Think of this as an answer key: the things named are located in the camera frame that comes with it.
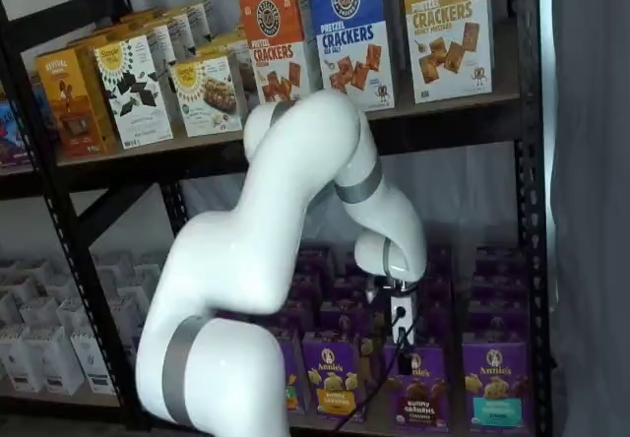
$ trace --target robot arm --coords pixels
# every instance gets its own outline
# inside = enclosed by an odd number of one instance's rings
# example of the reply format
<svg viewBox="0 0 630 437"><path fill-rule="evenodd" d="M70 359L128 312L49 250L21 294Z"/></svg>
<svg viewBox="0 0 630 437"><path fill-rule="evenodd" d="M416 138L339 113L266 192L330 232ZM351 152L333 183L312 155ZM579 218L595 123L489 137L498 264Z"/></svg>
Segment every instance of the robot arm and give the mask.
<svg viewBox="0 0 630 437"><path fill-rule="evenodd" d="M284 304L306 209L331 180L366 230L359 267L418 281L421 223L383 178L364 114L339 93L256 108L245 129L250 168L231 212L192 218L169 252L143 331L136 382L158 417L217 437L288 436L284 361L264 329L216 309L272 314Z"/></svg>

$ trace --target purple annie's box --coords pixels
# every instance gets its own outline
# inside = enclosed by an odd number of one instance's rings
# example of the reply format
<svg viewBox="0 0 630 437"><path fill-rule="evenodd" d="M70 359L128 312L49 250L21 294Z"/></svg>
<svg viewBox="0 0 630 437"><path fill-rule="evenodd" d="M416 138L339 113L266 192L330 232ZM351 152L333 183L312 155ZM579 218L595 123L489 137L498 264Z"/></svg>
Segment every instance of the purple annie's box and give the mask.
<svg viewBox="0 0 630 437"><path fill-rule="evenodd" d="M488 337L497 342L489 343ZM496 331L464 333L467 418L474 432L533 430L528 347L523 341L508 342L514 338Z"/></svg>
<svg viewBox="0 0 630 437"><path fill-rule="evenodd" d="M311 394L297 332L278 328L270 328L269 331L278 339L280 349L283 351L286 372L286 410L305 414L310 407Z"/></svg>
<svg viewBox="0 0 630 437"><path fill-rule="evenodd" d="M357 337L332 331L308 332L302 341L304 364L317 404L325 417L348 415L365 399L359 377ZM365 409L352 420L363 421Z"/></svg>
<svg viewBox="0 0 630 437"><path fill-rule="evenodd" d="M385 345L387 364L395 351L395 344L389 340ZM442 348L415 345L410 359L410 375L400 374L395 361L388 378L393 422L401 427L448 432L450 410Z"/></svg>

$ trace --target cracker box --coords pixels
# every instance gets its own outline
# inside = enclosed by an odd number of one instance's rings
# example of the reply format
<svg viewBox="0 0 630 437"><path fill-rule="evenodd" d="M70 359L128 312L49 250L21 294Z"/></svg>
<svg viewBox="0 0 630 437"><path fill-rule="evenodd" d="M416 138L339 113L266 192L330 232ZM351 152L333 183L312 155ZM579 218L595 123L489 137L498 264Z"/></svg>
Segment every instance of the cracker box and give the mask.
<svg viewBox="0 0 630 437"><path fill-rule="evenodd" d="M183 61L171 74L189 137L242 130L248 108L234 53Z"/></svg>
<svg viewBox="0 0 630 437"><path fill-rule="evenodd" d="M464 333L467 419L472 431L533 430L527 344L506 336ZM489 343L488 337L495 342Z"/></svg>
<svg viewBox="0 0 630 437"><path fill-rule="evenodd" d="M492 91L490 0L405 0L415 102Z"/></svg>
<svg viewBox="0 0 630 437"><path fill-rule="evenodd" d="M41 355L25 342L30 330L24 324L0 329L0 360L16 391L39 393L44 383L43 367Z"/></svg>
<svg viewBox="0 0 630 437"><path fill-rule="evenodd" d="M308 0L240 0L261 102L322 89Z"/></svg>
<svg viewBox="0 0 630 437"><path fill-rule="evenodd" d="M111 151L116 137L88 45L69 46L35 60L67 156Z"/></svg>
<svg viewBox="0 0 630 437"><path fill-rule="evenodd" d="M393 26L386 1L310 2L324 88L347 94L364 111L394 107Z"/></svg>
<svg viewBox="0 0 630 437"><path fill-rule="evenodd" d="M63 327L31 328L25 342L42 357L44 384L49 393L74 395L85 378Z"/></svg>
<svg viewBox="0 0 630 437"><path fill-rule="evenodd" d="M331 331L309 332L302 340L302 350L318 414L348 415L365 400L356 336ZM352 420L363 421L364 418L365 409L362 409Z"/></svg>
<svg viewBox="0 0 630 437"><path fill-rule="evenodd" d="M94 54L123 148L172 139L178 107L156 36L132 32Z"/></svg>
<svg viewBox="0 0 630 437"><path fill-rule="evenodd" d="M0 167L29 162L11 104L0 102Z"/></svg>
<svg viewBox="0 0 630 437"><path fill-rule="evenodd" d="M195 2L188 6L188 22L197 45L208 43L217 35L212 0Z"/></svg>
<svg viewBox="0 0 630 437"><path fill-rule="evenodd" d="M70 336L72 347L77 353L81 367L88 377L88 383L94 393L115 396L116 392L109 378L107 366L98 348L95 333L90 326L77 329Z"/></svg>
<svg viewBox="0 0 630 437"><path fill-rule="evenodd" d="M395 356L396 345L390 339L385 345L385 362L394 360L386 385L392 423L405 428L448 432L450 409L442 348L414 345L405 356L410 361L410 370L400 369Z"/></svg>
<svg viewBox="0 0 630 437"><path fill-rule="evenodd" d="M311 394L306 380L304 358L296 331L270 328L283 351L286 372L286 410L297 414L308 412Z"/></svg>

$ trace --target white product box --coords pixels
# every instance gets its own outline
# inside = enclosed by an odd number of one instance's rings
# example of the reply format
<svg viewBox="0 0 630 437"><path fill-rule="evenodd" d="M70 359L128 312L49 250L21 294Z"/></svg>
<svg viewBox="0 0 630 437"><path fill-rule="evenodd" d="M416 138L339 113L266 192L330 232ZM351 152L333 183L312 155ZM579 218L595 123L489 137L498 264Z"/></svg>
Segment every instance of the white product box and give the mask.
<svg viewBox="0 0 630 437"><path fill-rule="evenodd" d="M151 300L158 286L158 277L152 272L141 272L137 275L130 286L119 287L118 295L120 297L129 297L133 299L138 306L141 314L142 323L147 320Z"/></svg>
<svg viewBox="0 0 630 437"><path fill-rule="evenodd" d="M6 277L0 277L0 292L13 294L18 307L21 307L31 299L39 297L35 280L31 275L22 273L13 273Z"/></svg>
<svg viewBox="0 0 630 437"><path fill-rule="evenodd" d="M74 278L70 275L55 275L46 285L46 294L54 297L59 304L71 297L79 297Z"/></svg>
<svg viewBox="0 0 630 437"><path fill-rule="evenodd" d="M136 346L142 330L142 318L136 302L130 297L107 301L123 347L132 363L136 362Z"/></svg>
<svg viewBox="0 0 630 437"><path fill-rule="evenodd" d="M212 0L203 0L189 5L188 22L197 45L211 41L217 35Z"/></svg>
<svg viewBox="0 0 630 437"><path fill-rule="evenodd" d="M24 340L42 357L46 390L58 395L74 395L85 378L63 327L31 328Z"/></svg>
<svg viewBox="0 0 630 437"><path fill-rule="evenodd" d="M158 39L142 31L94 50L124 149L172 139L179 112Z"/></svg>
<svg viewBox="0 0 630 437"><path fill-rule="evenodd" d="M58 326L57 308L59 304L54 297L36 297L20 308L24 323L31 327Z"/></svg>
<svg viewBox="0 0 630 437"><path fill-rule="evenodd" d="M324 88L363 111L395 106L390 0L310 0Z"/></svg>
<svg viewBox="0 0 630 437"><path fill-rule="evenodd" d="M248 107L234 53L177 63L171 75L188 137L243 129Z"/></svg>
<svg viewBox="0 0 630 437"><path fill-rule="evenodd" d="M16 324L0 329L0 360L16 391L38 393L43 388L41 355L24 338L31 328Z"/></svg>
<svg viewBox="0 0 630 437"><path fill-rule="evenodd" d="M111 384L92 328L85 326L77 329L71 334L70 342L77 353L83 371L88 377L92 391L100 395L115 395L116 392Z"/></svg>
<svg viewBox="0 0 630 437"><path fill-rule="evenodd" d="M78 298L63 301L57 308L57 318L67 334L90 324L83 302Z"/></svg>
<svg viewBox="0 0 630 437"><path fill-rule="evenodd" d="M0 327L12 324L22 324L22 316L13 295L8 292L0 292Z"/></svg>

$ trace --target white box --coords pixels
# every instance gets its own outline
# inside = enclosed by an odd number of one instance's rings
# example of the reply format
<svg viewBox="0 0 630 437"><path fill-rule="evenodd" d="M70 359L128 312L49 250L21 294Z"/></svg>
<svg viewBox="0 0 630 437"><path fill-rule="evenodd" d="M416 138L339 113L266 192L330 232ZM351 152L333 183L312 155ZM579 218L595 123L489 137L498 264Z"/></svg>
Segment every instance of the white box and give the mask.
<svg viewBox="0 0 630 437"><path fill-rule="evenodd" d="M0 327L22 324L22 316L13 295L0 292Z"/></svg>
<svg viewBox="0 0 630 437"><path fill-rule="evenodd" d="M85 378L63 327L31 328L24 340L42 357L46 390L57 395L74 395Z"/></svg>
<svg viewBox="0 0 630 437"><path fill-rule="evenodd" d="M116 392L111 384L107 367L98 348L95 333L91 327L77 329L70 336L72 347L77 353L81 367L88 377L88 383L94 393L112 395Z"/></svg>
<svg viewBox="0 0 630 437"><path fill-rule="evenodd" d="M249 110L236 55L211 55L171 69L188 137L242 130Z"/></svg>
<svg viewBox="0 0 630 437"><path fill-rule="evenodd" d="M16 305L21 307L31 299L39 297L35 280L31 275L14 273L0 278L0 292L10 292L16 301Z"/></svg>
<svg viewBox="0 0 630 437"><path fill-rule="evenodd" d="M136 362L136 346L142 331L142 319L136 301L121 297L107 301L120 341L132 363Z"/></svg>
<svg viewBox="0 0 630 437"><path fill-rule="evenodd" d="M130 286L118 288L118 295L120 297L129 297L135 301L140 311L143 324L147 320L151 300L156 292L156 286L158 286L158 277L152 272L141 272L134 278Z"/></svg>
<svg viewBox="0 0 630 437"><path fill-rule="evenodd" d="M67 334L72 334L81 327L88 326L90 320L81 299L70 298L63 301L57 308L57 318L66 330Z"/></svg>
<svg viewBox="0 0 630 437"><path fill-rule="evenodd" d="M54 297L36 297L20 308L24 323L31 327L58 326L57 308Z"/></svg>
<svg viewBox="0 0 630 437"><path fill-rule="evenodd" d="M41 355L24 341L31 328L16 324L0 329L0 360L16 391L38 393L43 388Z"/></svg>

